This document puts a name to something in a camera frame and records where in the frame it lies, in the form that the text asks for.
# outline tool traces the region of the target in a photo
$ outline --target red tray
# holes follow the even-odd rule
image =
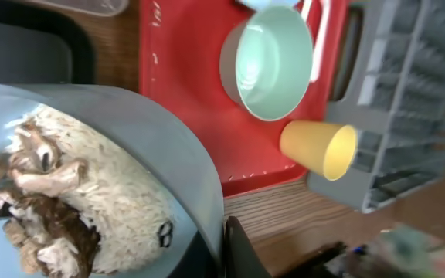
[[[140,92],[199,138],[216,165],[225,197],[305,174],[305,168],[279,152],[278,140],[290,120],[323,120],[347,6],[346,0],[330,1],[318,80],[297,109],[276,122],[257,120],[232,102],[219,79],[224,39],[252,15],[249,9],[234,0],[141,1]],[[314,39],[321,17],[321,2],[313,0],[307,22]]]

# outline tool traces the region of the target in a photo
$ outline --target mint green cup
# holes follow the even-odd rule
[[[228,96],[260,120],[286,117],[307,91],[313,42],[300,13],[271,6],[226,38],[219,74]]]

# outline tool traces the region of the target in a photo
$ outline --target gray dish rack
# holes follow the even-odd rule
[[[445,172],[445,8],[434,0],[354,2],[351,8],[362,17],[350,19],[345,30],[347,55],[334,91],[339,100],[329,103],[326,121],[354,125],[358,152],[343,178],[312,173],[308,187],[368,213]]]

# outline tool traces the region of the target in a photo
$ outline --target wooden surface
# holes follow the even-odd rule
[[[97,82],[138,90],[138,2],[114,18],[63,12],[90,34],[97,52]],[[357,246],[396,220],[445,238],[445,181],[370,215],[307,190],[304,180],[225,200],[226,215],[242,222],[272,274],[282,273],[320,246],[342,240]]]

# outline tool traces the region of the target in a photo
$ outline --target rice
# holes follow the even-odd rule
[[[125,150],[73,117],[39,105],[23,120],[29,118],[42,135],[58,144],[62,162],[73,158],[88,162],[82,185],[60,198],[81,211],[86,225],[95,225],[101,235],[93,271],[124,272],[157,259],[165,250],[158,230],[174,222],[166,190]],[[15,136],[6,151],[21,149]]]

